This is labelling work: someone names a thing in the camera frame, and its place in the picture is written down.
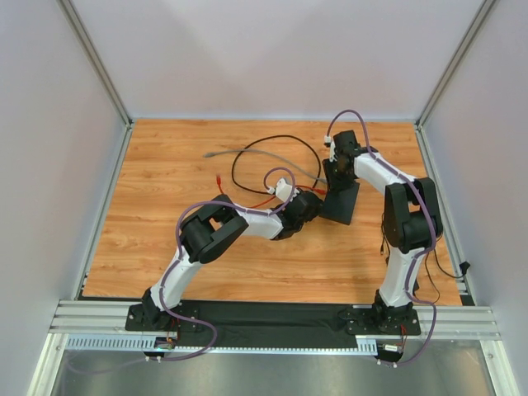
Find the black network switch box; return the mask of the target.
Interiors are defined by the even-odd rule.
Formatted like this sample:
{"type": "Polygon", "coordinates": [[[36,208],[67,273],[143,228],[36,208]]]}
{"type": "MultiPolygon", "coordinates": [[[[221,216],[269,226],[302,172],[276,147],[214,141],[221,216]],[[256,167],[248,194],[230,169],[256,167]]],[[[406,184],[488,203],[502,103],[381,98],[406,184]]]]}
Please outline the black network switch box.
{"type": "Polygon", "coordinates": [[[357,182],[344,190],[328,190],[319,216],[339,224],[350,225],[359,190],[360,184],[357,182]]]}

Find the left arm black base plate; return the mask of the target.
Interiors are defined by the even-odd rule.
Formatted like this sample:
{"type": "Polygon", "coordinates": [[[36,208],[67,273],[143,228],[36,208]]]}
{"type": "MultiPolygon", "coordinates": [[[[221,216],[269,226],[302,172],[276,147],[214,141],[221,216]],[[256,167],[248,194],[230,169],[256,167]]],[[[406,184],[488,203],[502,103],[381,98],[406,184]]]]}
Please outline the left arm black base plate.
{"type": "Polygon", "coordinates": [[[161,313],[156,320],[148,317],[142,304],[129,307],[125,330],[130,332],[202,332],[206,326],[198,323],[182,321],[168,313],[161,313]]]}

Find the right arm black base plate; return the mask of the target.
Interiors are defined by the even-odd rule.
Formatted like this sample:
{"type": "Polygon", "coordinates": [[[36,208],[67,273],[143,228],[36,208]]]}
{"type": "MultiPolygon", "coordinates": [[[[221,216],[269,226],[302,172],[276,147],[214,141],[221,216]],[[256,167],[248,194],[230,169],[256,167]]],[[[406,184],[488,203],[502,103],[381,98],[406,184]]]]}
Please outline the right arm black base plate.
{"type": "Polygon", "coordinates": [[[340,312],[346,331],[352,335],[418,336],[422,333],[417,311],[409,303],[401,307],[349,306],[340,312]]]}

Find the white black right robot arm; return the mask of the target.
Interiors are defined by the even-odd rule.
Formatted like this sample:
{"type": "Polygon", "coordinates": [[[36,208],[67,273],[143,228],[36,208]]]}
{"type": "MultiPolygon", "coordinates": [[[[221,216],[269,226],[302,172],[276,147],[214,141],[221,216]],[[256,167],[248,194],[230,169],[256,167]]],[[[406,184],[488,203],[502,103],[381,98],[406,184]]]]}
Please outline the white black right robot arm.
{"type": "Polygon", "coordinates": [[[377,151],[361,146],[354,131],[326,135],[329,157],[323,160],[327,193],[323,218],[350,224],[360,181],[384,197],[381,229],[389,245],[388,268],[369,308],[348,308],[343,314],[352,331],[411,332],[417,323],[414,286],[424,256],[443,232],[436,185],[389,164],[377,151]]]}

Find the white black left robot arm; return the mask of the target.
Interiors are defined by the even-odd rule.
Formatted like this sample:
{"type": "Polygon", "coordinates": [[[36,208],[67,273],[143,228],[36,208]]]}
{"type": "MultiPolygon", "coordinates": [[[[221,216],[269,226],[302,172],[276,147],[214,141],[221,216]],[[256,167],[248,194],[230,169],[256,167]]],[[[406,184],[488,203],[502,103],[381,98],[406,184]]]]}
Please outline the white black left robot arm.
{"type": "Polygon", "coordinates": [[[169,310],[180,303],[198,270],[220,258],[238,238],[290,238],[316,218],[322,206],[323,201],[313,192],[302,190],[268,210],[236,205],[227,195],[193,205],[187,217],[178,220],[172,262],[142,297],[143,322],[156,330],[167,327],[169,310]]]}

